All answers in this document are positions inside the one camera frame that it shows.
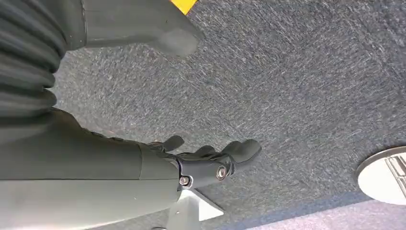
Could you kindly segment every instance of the round metal disc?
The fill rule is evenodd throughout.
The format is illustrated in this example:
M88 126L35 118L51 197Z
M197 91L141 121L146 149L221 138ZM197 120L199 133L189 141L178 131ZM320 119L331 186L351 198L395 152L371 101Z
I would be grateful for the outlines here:
M369 197L406 205L406 146L369 157L358 167L356 175L358 185Z

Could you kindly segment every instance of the gray fabric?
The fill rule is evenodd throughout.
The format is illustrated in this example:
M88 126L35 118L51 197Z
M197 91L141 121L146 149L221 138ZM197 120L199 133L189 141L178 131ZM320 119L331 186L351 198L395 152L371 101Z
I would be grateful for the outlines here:
M406 207L371 200L249 230L404 230Z
M264 226L269 223L307 216L313 213L319 213L368 200L370 200L369 197L367 197L361 191L345 192L340 195L326 197L325 199L308 200L302 203L297 203L293 207L285 207L265 214L261 213L251 218L244 218L242 221L221 225L216 227L216 229L245 230L256 226Z
M204 229L357 191L362 160L406 143L406 5L336 2L201 0L189 14L206 37L195 54L71 52L56 75L57 106L108 136L181 135L181 150L259 140L249 170L201 189L226 211Z

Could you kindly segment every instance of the yellow marking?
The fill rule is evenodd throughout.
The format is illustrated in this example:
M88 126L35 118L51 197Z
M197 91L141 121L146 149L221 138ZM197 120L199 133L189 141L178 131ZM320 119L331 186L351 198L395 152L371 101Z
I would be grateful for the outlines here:
M172 3L178 7L185 15L190 11L197 0L171 0Z

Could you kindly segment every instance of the robotic hand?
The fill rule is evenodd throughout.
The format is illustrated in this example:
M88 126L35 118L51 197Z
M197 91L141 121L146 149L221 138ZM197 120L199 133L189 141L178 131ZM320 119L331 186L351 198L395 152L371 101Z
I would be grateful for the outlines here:
M0 1L0 229L88 229L164 210L180 191L219 182L260 152L254 140L221 152L169 154L83 129L52 106L67 50L150 44L178 56L201 33L169 0Z

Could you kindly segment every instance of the bolt head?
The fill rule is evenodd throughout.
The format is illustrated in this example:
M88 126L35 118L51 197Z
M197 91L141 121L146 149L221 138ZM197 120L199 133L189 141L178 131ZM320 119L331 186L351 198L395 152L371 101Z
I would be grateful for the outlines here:
M187 186L190 182L190 178L188 176L181 176L179 179L179 183L183 186Z
M217 175L216 175L216 177L217 177L217 179L218 179L219 181L222 181L222 180L225 179L226 176L227 176L227 169L226 169L225 166L221 165L221 166L218 167L218 169L217 169Z

